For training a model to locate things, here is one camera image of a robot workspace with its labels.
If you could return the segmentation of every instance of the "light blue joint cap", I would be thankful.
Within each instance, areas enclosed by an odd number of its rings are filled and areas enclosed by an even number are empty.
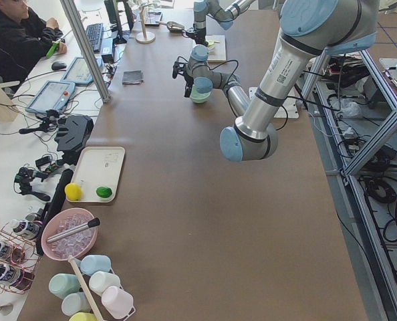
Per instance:
[[[205,10],[207,7],[206,2],[204,1],[194,1],[194,11],[201,12]]]
[[[197,77],[194,79],[194,86],[199,94],[207,94],[213,89],[212,80],[206,77]]]
[[[224,30],[228,30],[231,28],[231,26],[233,25],[232,21],[222,21],[219,23],[219,25],[224,29]]]
[[[232,162],[243,160],[240,138],[233,127],[225,127],[219,137],[219,146],[226,159]]]
[[[348,54],[350,52],[368,49],[374,44],[376,39],[377,39],[377,32],[374,32],[371,33],[370,35],[366,35],[365,37],[353,41],[341,43],[333,47],[326,47],[325,54],[333,56],[333,55],[340,55],[346,53]]]
[[[299,37],[316,30],[330,17],[339,0],[292,0],[281,10],[280,26],[286,35]]]
[[[209,57],[209,50],[204,45],[196,45],[191,51],[191,57],[198,62],[205,62]]]

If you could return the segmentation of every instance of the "person's hand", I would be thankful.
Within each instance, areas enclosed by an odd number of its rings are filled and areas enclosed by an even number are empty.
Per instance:
[[[52,28],[52,29],[56,29],[59,27],[59,24],[57,23],[57,20],[54,18],[50,18],[47,20],[47,23],[45,24],[45,26],[47,28]]]
[[[68,51],[68,46],[66,44],[64,44],[63,42],[59,43],[59,49],[58,49],[58,53],[59,54],[66,54],[66,52]]]

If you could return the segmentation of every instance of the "blue cup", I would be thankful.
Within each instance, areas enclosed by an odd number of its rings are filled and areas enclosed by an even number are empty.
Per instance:
[[[73,274],[59,273],[49,282],[49,291],[62,300],[69,294],[78,292],[79,289],[80,283]]]
[[[111,260],[106,255],[87,255],[81,260],[80,269],[88,276],[92,276],[97,271],[109,272]]]

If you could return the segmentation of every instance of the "black cloth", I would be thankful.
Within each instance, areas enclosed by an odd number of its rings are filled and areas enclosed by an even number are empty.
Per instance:
[[[59,29],[47,28],[45,21],[31,8],[29,18],[22,19],[20,24],[0,10],[0,48],[7,52],[0,50],[0,76],[4,82],[24,81],[38,60],[46,55],[52,41],[62,35]]]

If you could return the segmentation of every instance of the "yellow cup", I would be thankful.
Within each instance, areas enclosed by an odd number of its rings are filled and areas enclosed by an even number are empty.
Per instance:
[[[92,313],[78,312],[70,318],[70,321],[98,321],[98,319]]]

